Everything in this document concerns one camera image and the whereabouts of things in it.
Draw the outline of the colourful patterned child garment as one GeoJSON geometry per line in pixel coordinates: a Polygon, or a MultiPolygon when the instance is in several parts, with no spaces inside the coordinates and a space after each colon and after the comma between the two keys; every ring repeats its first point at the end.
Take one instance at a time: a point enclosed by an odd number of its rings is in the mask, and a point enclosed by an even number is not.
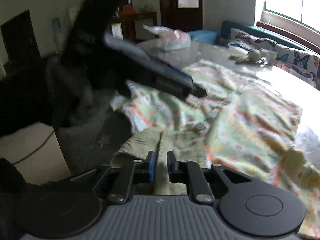
{"type": "Polygon", "coordinates": [[[131,81],[131,98],[112,99],[112,109],[126,115],[133,132],[114,161],[156,151],[153,192],[159,195],[186,192],[183,184],[169,181],[169,151],[201,167],[225,165],[294,193],[306,207],[299,234],[319,239],[319,170],[296,139],[302,109],[247,74],[210,61],[184,71],[206,89],[204,99],[182,101],[131,81]]]}

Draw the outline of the blue sofa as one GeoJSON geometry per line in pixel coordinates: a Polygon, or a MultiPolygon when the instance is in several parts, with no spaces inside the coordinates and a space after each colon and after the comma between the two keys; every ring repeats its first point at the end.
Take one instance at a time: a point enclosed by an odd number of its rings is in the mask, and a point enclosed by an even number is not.
{"type": "Polygon", "coordinates": [[[220,31],[202,29],[190,31],[189,35],[194,41],[222,46],[226,45],[227,41],[236,39],[249,43],[250,38],[255,36],[259,43],[263,39],[270,40],[286,47],[304,50],[319,56],[319,45],[316,45],[315,42],[308,41],[306,38],[290,31],[263,22],[258,22],[254,27],[231,21],[223,21],[220,31]]]}

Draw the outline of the butterfly print pillow left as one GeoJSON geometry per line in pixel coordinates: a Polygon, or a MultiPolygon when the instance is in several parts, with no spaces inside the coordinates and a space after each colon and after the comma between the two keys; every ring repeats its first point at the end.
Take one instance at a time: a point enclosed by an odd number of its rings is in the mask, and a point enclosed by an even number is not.
{"type": "Polygon", "coordinates": [[[277,42],[269,38],[256,37],[243,30],[232,28],[229,44],[234,44],[247,51],[253,49],[267,49],[274,51],[277,42]]]}

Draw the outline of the white plush bunny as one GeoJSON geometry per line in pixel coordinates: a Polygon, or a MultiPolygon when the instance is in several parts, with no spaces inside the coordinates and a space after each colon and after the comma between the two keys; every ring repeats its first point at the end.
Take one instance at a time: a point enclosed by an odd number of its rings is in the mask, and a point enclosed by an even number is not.
{"type": "Polygon", "coordinates": [[[244,56],[231,55],[229,59],[234,60],[237,64],[243,62],[252,62],[272,66],[276,62],[277,57],[278,53],[276,51],[267,49],[253,49],[244,56]]]}

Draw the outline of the dark wooden side table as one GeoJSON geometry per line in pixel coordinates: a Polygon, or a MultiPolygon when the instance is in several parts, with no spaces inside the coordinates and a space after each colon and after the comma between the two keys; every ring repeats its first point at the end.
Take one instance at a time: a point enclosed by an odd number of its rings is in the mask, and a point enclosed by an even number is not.
{"type": "Polygon", "coordinates": [[[157,12],[145,12],[141,14],[120,15],[114,17],[112,24],[120,24],[124,40],[130,40],[135,43],[153,40],[157,35],[150,33],[143,28],[144,25],[156,27],[157,12]]]}

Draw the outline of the dark wooden door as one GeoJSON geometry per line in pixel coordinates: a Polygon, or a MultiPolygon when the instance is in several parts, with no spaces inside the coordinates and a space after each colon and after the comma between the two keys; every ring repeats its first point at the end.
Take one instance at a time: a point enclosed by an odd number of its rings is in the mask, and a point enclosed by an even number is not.
{"type": "Polygon", "coordinates": [[[184,32],[203,27],[202,0],[159,0],[163,26],[184,32]]]}

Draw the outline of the tissue pack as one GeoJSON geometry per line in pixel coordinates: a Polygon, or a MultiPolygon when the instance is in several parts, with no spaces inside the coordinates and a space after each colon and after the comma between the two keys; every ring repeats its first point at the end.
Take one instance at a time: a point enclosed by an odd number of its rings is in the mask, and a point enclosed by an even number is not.
{"type": "Polygon", "coordinates": [[[143,28],[158,36],[157,39],[152,41],[153,48],[162,51],[172,51],[186,49],[191,46],[191,36],[183,31],[147,25],[143,25],[143,28]]]}

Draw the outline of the butterfly print pillow right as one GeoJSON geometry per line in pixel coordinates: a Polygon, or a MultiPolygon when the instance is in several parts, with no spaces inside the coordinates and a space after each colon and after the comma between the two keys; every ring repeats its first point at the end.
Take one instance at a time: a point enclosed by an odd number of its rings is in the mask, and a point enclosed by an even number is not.
{"type": "Polygon", "coordinates": [[[316,88],[319,71],[319,57],[314,53],[276,44],[278,53],[274,66],[288,72],[316,88]]]}

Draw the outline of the window with green frame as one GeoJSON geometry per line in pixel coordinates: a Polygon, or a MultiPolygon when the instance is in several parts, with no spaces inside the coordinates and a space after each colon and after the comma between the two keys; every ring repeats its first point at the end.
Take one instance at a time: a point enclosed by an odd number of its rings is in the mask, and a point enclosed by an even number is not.
{"type": "Polygon", "coordinates": [[[319,0],[265,0],[264,9],[319,32],[319,0]]]}

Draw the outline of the butterfly print pillow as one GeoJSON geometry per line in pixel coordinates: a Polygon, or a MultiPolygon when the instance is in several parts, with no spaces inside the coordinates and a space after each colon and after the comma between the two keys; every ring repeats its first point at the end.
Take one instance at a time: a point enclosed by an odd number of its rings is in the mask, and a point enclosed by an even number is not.
{"type": "Polygon", "coordinates": [[[276,44],[278,53],[274,66],[288,72],[316,88],[319,71],[319,57],[314,53],[276,44]]]}
{"type": "Polygon", "coordinates": [[[232,28],[229,44],[234,44],[247,51],[253,49],[267,49],[274,51],[277,42],[269,38],[256,37],[243,30],[232,28]]]}

